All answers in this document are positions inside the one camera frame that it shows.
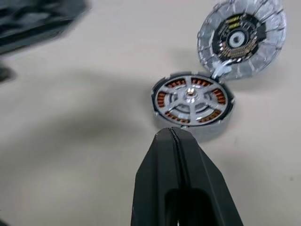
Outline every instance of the metal spoke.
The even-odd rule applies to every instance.
[[[212,54],[210,57],[207,58],[207,61],[210,60],[210,59],[212,59],[214,56],[215,56],[215,55]]]
[[[259,10],[261,9],[261,7],[267,2],[267,0],[263,0],[261,1],[260,5],[255,9],[255,12],[253,13],[253,15],[256,15]]]
[[[167,86],[162,86],[160,88],[161,91],[168,93],[168,94],[177,94],[177,89],[175,89],[174,87],[170,88]]]
[[[202,89],[201,89],[201,92],[203,93],[203,94],[205,94],[205,93],[207,93],[207,92],[210,92],[210,91],[213,91],[214,89],[217,89],[217,88],[219,88],[219,86],[217,85],[217,84],[212,84],[212,85],[210,85],[210,86],[205,86],[205,87],[203,87]]]
[[[206,100],[205,104],[215,110],[220,110],[221,112],[223,112],[224,110],[226,110],[226,105],[221,105],[215,101],[212,100]]]
[[[281,31],[281,30],[284,30],[284,29],[285,29],[285,27],[281,27],[280,25],[278,25],[277,28],[273,28],[273,29],[267,30],[266,33],[274,32],[274,31]]]
[[[186,76],[185,77],[185,82],[186,82],[186,87],[191,87],[192,83],[191,83],[191,76]]]
[[[269,19],[271,16],[273,16],[274,14],[276,14],[276,11],[273,11],[271,14],[269,14],[268,16],[264,17],[263,19],[261,19],[259,22],[263,23],[265,22],[267,19]]]
[[[275,43],[272,43],[272,42],[266,42],[266,41],[262,41],[260,44],[265,45],[265,46],[276,46]]]
[[[196,113],[196,106],[190,105],[190,123],[195,123],[197,121],[197,113]]]
[[[204,50],[206,50],[206,49],[209,49],[211,46],[209,45],[209,46],[200,46],[199,48],[198,48],[198,50],[199,51],[204,51]]]
[[[208,21],[207,21],[207,24],[208,24],[209,26],[211,26],[211,28],[213,28],[213,30],[216,30],[216,29],[218,28],[217,26],[215,26],[215,25],[212,24],[212,20],[208,20]]]
[[[258,56],[260,56],[264,62],[267,61],[266,56],[262,52],[258,52]]]
[[[179,106],[180,104],[181,104],[181,100],[177,99],[176,101],[171,102],[169,105],[162,108],[162,110],[164,111],[164,113],[166,113],[173,110],[175,107]]]
[[[230,4],[232,5],[233,12],[236,13],[236,6],[235,6],[235,1],[230,1]]]
[[[251,60],[249,60],[249,65],[250,65],[250,67],[251,67],[252,71],[255,71],[255,67],[254,67],[254,65],[253,65],[253,63],[252,63],[252,61],[251,61]]]

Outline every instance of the center hub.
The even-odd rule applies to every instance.
[[[196,98],[198,98],[198,91],[195,88],[188,88],[185,91],[184,99],[187,103],[194,103]]]
[[[243,32],[238,31],[230,36],[229,44],[232,48],[238,48],[244,44],[245,39],[246,35]]]

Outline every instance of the center bearing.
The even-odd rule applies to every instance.
[[[188,104],[195,103],[196,99],[199,98],[198,92],[195,88],[188,88],[185,91],[184,99]]]
[[[266,38],[265,30],[265,23],[261,24],[253,15],[230,16],[214,33],[213,52],[222,61],[231,59],[233,64],[241,63],[257,52],[259,42]]]

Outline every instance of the black object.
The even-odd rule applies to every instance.
[[[0,83],[6,82],[12,78],[12,72],[5,67],[0,66]]]
[[[61,34],[85,8],[84,0],[0,0],[0,55]]]
[[[9,226],[9,225],[0,219],[0,226]]]
[[[155,135],[137,174],[131,226],[243,226],[221,172],[179,128]]]

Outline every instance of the silver metal ring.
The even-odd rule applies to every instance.
[[[160,129],[180,127],[198,141],[220,134],[234,106],[234,96],[228,87],[201,73],[177,73],[162,79],[151,96]]]
[[[229,43],[233,32],[246,36],[240,47]],[[198,55],[211,73],[214,63],[232,59],[225,79],[257,74],[279,54],[286,38],[286,16],[275,0],[227,0],[217,4],[198,33]]]

